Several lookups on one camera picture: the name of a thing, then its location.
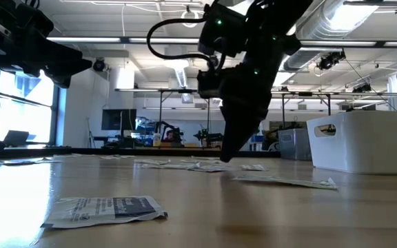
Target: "table surface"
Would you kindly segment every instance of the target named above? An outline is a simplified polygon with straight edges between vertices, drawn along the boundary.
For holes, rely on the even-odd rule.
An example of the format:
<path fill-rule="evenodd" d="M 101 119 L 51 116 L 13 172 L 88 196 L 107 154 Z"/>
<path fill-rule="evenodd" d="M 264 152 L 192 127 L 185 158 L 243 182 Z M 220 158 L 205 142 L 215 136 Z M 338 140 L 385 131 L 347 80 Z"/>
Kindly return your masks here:
<path fill-rule="evenodd" d="M 347 174 L 279 158 L 230 163 L 269 170 L 235 176 L 331 177 L 340 187 L 333 191 L 240 183 L 224 173 L 139 169 L 133 158 L 54 160 L 62 163 L 0 165 L 0 247 L 397 247 L 397 176 Z M 165 208 L 167 220 L 40 228 L 60 198 L 145 195 Z"/>

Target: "monitor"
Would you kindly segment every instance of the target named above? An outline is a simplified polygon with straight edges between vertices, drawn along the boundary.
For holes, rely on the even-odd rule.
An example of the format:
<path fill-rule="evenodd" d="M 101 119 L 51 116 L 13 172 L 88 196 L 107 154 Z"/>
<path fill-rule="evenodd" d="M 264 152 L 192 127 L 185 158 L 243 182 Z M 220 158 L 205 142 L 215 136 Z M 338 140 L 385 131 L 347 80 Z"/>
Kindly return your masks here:
<path fill-rule="evenodd" d="M 120 130 L 121 113 L 123 113 L 123 129 L 135 130 L 137 110 L 103 110 L 102 130 Z"/>

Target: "ductwork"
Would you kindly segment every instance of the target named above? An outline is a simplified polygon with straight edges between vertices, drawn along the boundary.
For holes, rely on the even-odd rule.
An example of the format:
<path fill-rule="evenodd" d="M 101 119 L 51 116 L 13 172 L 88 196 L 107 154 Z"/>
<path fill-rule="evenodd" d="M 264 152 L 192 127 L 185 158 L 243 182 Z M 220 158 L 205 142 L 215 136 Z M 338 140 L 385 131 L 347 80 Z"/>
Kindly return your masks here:
<path fill-rule="evenodd" d="M 343 39 L 359 27 L 378 6 L 344 5 L 345 0 L 325 0 L 305 24 L 298 28 L 299 39 Z M 320 51 L 298 51 L 284 64 L 284 69 L 297 71 L 317 59 Z"/>
<path fill-rule="evenodd" d="M 187 88 L 187 77 L 185 68 L 174 68 L 176 71 L 177 82 L 179 82 L 179 88 L 186 89 Z M 182 94 L 182 103 L 194 103 L 194 97 L 191 94 L 183 93 Z"/>

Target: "desk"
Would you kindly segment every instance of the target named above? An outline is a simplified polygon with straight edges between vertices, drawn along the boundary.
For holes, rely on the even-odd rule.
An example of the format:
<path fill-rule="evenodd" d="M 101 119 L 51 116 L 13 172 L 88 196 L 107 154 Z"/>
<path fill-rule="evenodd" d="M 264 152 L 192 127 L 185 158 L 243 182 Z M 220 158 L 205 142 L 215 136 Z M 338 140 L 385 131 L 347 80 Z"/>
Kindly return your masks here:
<path fill-rule="evenodd" d="M 232 162 L 234 167 L 262 164 L 269 169 L 235 175 L 332 177 L 340 189 L 331 191 L 242 184 L 222 178 L 222 173 L 137 169 L 132 158 L 56 159 L 63 162 L 0 166 L 0 247 L 397 247 L 397 176 L 346 174 L 271 158 Z M 152 196 L 169 218 L 39 228 L 59 198 L 141 195 Z"/>

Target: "ventilation duct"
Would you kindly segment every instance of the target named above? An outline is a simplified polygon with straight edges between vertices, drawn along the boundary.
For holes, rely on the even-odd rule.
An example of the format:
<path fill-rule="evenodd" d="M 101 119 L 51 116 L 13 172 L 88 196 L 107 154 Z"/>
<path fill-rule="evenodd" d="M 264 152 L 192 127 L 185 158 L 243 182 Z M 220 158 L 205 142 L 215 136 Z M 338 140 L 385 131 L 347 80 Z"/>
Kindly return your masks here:
<path fill-rule="evenodd" d="M 325 0 L 296 33 L 299 39 L 343 39 L 359 27 L 378 6 L 344 5 L 345 0 Z M 284 64 L 300 70 L 317 59 L 320 51 L 297 51 Z"/>

